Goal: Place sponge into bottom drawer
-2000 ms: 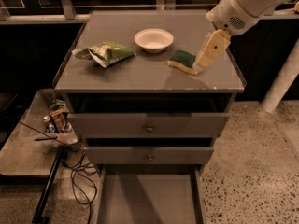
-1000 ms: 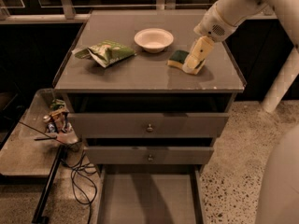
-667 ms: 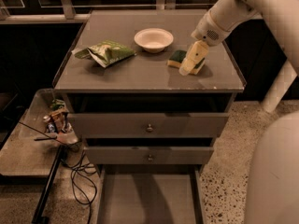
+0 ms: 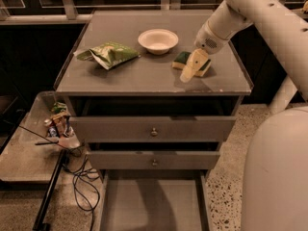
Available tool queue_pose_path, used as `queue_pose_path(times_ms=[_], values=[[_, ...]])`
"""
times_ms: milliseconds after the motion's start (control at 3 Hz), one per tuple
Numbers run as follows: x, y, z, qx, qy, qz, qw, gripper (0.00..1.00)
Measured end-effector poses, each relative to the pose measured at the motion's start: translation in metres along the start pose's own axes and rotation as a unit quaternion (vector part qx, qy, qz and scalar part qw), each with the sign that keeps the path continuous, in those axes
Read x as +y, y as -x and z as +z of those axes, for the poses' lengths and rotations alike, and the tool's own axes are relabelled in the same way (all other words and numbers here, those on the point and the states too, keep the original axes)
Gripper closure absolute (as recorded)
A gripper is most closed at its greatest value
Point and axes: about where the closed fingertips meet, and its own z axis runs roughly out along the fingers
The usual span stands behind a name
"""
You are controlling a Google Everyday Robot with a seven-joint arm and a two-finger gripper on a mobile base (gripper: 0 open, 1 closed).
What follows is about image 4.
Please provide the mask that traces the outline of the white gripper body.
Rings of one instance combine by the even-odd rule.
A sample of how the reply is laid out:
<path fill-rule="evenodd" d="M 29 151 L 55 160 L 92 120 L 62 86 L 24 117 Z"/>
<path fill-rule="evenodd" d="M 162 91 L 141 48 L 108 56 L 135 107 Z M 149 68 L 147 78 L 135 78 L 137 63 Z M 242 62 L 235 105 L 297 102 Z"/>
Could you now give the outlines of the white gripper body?
<path fill-rule="evenodd" d="M 226 27 L 222 23 L 207 20 L 199 29 L 194 45 L 213 55 L 220 51 L 228 41 Z"/>

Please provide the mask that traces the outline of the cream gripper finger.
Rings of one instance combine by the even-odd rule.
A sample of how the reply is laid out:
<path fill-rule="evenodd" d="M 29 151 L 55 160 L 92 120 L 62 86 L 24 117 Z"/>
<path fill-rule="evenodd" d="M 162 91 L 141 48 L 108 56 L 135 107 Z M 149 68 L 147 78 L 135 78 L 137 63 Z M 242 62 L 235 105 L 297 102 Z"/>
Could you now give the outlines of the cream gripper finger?
<path fill-rule="evenodd" d="M 196 49 L 190 54 L 180 76 L 180 80 L 188 83 L 193 76 L 202 77 L 210 67 L 208 53 L 203 49 Z"/>

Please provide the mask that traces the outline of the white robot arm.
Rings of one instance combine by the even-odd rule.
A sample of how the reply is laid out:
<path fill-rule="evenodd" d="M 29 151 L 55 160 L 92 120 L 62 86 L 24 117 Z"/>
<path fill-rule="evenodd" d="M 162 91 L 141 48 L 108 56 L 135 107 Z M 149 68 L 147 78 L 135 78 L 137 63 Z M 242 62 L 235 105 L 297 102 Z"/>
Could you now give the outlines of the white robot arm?
<path fill-rule="evenodd" d="M 285 69 L 292 89 L 308 100 L 308 23 L 279 0 L 223 0 L 194 45 L 215 54 L 254 25 Z M 308 107 L 272 103 L 273 115 L 247 149 L 241 231 L 308 231 Z"/>

